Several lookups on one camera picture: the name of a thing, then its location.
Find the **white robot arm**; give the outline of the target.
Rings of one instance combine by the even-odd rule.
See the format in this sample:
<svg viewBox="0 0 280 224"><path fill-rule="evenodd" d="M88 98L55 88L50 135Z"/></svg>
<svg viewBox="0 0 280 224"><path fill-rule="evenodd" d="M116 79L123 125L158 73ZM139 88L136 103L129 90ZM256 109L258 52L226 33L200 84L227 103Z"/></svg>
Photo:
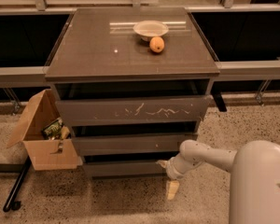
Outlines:
<svg viewBox="0 0 280 224"><path fill-rule="evenodd" d="M186 172L204 163L231 174L229 224L280 224L280 145L257 140L232 151L187 140L176 156L158 161L170 178L167 198Z"/></svg>

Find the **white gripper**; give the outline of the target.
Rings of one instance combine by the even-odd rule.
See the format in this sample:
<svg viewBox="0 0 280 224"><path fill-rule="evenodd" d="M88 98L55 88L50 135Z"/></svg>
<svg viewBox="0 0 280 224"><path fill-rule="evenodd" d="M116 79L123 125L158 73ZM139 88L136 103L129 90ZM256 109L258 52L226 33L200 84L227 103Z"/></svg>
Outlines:
<svg viewBox="0 0 280 224"><path fill-rule="evenodd" d="M193 163L186 161L181 154L177 154L170 160L158 160L156 162L162 168L166 168L167 175L173 179L166 182L166 198L171 201L179 189L178 179L181 179L185 173L193 168Z"/></svg>

